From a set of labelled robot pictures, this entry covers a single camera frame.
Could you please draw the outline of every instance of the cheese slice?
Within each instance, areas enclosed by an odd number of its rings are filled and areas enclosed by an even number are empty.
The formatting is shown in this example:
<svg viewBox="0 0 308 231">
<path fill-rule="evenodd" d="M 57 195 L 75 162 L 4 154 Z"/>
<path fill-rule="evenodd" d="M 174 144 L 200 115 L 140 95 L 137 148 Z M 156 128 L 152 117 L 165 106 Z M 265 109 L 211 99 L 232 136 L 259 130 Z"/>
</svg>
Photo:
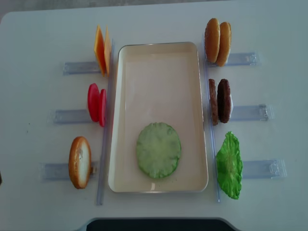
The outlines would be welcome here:
<svg viewBox="0 0 308 231">
<path fill-rule="evenodd" d="M 108 27 L 106 27 L 106 37 L 105 37 L 105 45 L 104 45 L 104 55 L 105 55 L 105 62 L 106 62 L 106 70 L 109 76 L 110 73 L 110 59 L 111 59 L 111 42 L 109 38 Z"/>
<path fill-rule="evenodd" d="M 95 42 L 94 42 L 94 53 L 97 59 L 97 62 L 100 66 L 102 75 L 106 72 L 106 62 L 105 62 L 105 54 L 104 54 L 104 39 L 101 31 L 100 25 L 97 25 Z"/>
</svg>

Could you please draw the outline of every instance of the tomato slice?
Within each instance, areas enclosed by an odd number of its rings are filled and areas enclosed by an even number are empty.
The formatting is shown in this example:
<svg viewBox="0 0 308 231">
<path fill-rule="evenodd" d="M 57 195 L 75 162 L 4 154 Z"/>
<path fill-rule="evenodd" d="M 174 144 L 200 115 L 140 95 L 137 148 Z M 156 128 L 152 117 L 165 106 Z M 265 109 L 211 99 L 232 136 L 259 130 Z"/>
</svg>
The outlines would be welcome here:
<svg viewBox="0 0 308 231">
<path fill-rule="evenodd" d="M 88 90 L 88 110 L 92 121 L 99 121 L 99 104 L 100 104 L 100 91 L 95 83 L 89 86 Z"/>
<path fill-rule="evenodd" d="M 107 102 L 106 90 L 102 89 L 101 94 L 100 94 L 100 109 L 99 109 L 99 117 L 100 117 L 101 127 L 105 127 L 106 102 Z"/>
</svg>

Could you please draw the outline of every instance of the brown patty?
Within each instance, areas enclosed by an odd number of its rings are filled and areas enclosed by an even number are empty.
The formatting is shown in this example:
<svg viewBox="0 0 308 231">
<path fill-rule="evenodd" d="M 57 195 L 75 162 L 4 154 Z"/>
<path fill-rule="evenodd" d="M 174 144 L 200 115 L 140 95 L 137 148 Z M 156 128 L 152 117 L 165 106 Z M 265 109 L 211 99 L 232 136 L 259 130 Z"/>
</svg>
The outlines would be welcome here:
<svg viewBox="0 0 308 231">
<path fill-rule="evenodd" d="M 231 112 L 231 97 L 230 86 L 226 79 L 222 79 L 218 84 L 217 102 L 218 102 L 218 117 L 222 123 L 227 123 L 230 119 Z"/>
<path fill-rule="evenodd" d="M 218 124 L 218 107 L 217 107 L 215 80 L 209 79 L 208 84 L 210 88 L 210 104 L 211 104 L 212 122 L 213 122 L 213 125 L 217 125 Z"/>
</svg>

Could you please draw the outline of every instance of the top bun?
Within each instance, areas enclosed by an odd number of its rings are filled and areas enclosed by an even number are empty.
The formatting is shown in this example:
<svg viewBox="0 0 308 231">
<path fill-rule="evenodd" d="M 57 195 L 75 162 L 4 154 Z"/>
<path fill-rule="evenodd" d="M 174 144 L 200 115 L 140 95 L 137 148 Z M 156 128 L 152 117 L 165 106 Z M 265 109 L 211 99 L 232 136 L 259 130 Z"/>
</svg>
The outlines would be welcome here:
<svg viewBox="0 0 308 231">
<path fill-rule="evenodd" d="M 227 62 L 230 54 L 231 40 L 231 25 L 228 22 L 223 22 L 220 24 L 220 45 L 216 60 L 218 66 L 223 66 Z"/>
<path fill-rule="evenodd" d="M 217 18 L 208 21 L 205 29 L 205 52 L 208 61 L 216 62 L 220 43 L 220 27 Z"/>
<path fill-rule="evenodd" d="M 91 149 L 87 139 L 82 136 L 73 140 L 69 153 L 68 171 L 75 188 L 86 188 L 91 173 Z"/>
</svg>

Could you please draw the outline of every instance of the white table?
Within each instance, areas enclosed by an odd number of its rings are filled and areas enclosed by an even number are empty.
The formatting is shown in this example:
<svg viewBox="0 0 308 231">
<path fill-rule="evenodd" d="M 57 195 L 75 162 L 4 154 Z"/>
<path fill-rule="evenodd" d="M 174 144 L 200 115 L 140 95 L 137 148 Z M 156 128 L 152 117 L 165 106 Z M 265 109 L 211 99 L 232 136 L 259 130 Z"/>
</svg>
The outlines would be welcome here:
<svg viewBox="0 0 308 231">
<path fill-rule="evenodd" d="M 240 230 L 308 230 L 306 1 L 205 2 L 9 13 L 0 24 L 0 230 L 76 230 L 96 218 L 220 218 Z M 65 163 L 75 136 L 88 138 L 94 160 L 97 125 L 47 124 L 51 109 L 85 108 L 88 85 L 100 75 L 62 76 L 60 62 L 92 61 L 96 25 L 108 24 L 116 53 L 127 44 L 194 42 L 204 61 L 202 34 L 217 17 L 232 26 L 231 52 L 258 51 L 259 67 L 211 73 L 229 80 L 235 105 L 271 103 L 269 122 L 228 123 L 216 129 L 219 148 L 232 130 L 243 160 L 283 158 L 284 180 L 244 180 L 239 200 L 216 201 L 209 183 L 195 194 L 115 194 L 95 205 L 97 180 L 85 190 L 69 181 L 42 183 L 39 163 Z"/>
</svg>

